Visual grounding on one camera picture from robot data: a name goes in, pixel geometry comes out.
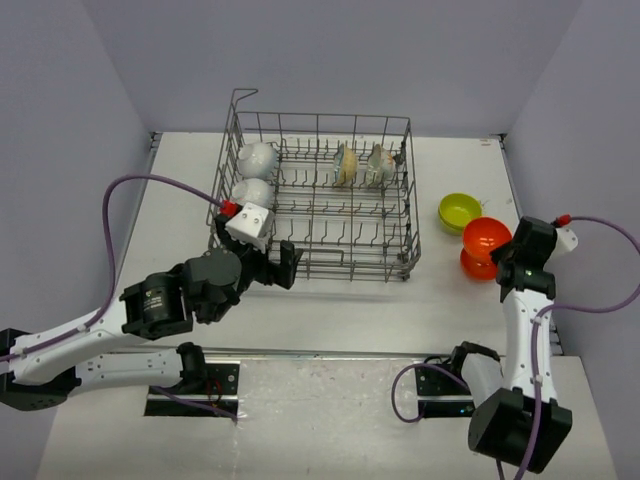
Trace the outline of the blue yellow patterned bowl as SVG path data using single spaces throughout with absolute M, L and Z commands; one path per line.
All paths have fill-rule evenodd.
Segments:
M 334 185 L 343 186 L 353 181 L 357 172 L 357 157 L 346 145 L 342 144 L 334 156 Z

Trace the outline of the lime green bowl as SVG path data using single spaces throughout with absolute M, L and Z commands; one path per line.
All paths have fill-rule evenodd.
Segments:
M 464 193 L 451 193 L 443 197 L 438 206 L 438 213 L 444 213 L 459 225 L 463 219 L 466 225 L 483 215 L 481 203 L 474 197 Z
M 462 224 L 459 225 L 455 221 L 451 220 L 448 215 L 441 212 L 438 213 L 438 219 L 442 230 L 450 235 L 461 236 L 466 226 L 464 219 Z

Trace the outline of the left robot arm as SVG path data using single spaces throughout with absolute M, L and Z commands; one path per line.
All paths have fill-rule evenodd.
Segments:
M 149 386 L 168 394 L 201 390 L 210 376 L 202 348 L 192 342 L 151 354 L 125 347 L 186 334 L 220 321 L 254 282 L 290 289 L 302 249 L 283 240 L 280 260 L 222 234 L 205 255 L 149 275 L 124 289 L 106 310 L 51 330 L 1 333 L 1 402 L 19 411 L 56 407 L 99 389 Z

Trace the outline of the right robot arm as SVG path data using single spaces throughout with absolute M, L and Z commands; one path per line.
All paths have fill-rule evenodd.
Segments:
M 516 478 L 542 473 L 573 426 L 560 405 L 551 370 L 551 308 L 556 280 L 546 263 L 576 249 L 566 226 L 523 217 L 514 231 L 480 217 L 462 233 L 461 261 L 486 264 L 500 287 L 506 355 L 471 342 L 452 353 L 448 385 L 470 394 L 469 449 L 516 467 Z

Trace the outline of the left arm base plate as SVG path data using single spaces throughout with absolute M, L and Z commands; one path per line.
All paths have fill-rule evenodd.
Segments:
M 150 387 L 145 417 L 222 418 L 239 417 L 239 361 L 208 361 L 206 375 L 195 386 Z

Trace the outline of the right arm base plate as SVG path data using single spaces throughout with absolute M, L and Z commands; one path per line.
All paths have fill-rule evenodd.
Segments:
M 474 412 L 468 391 L 448 376 L 433 369 L 415 370 L 419 419 L 466 418 Z

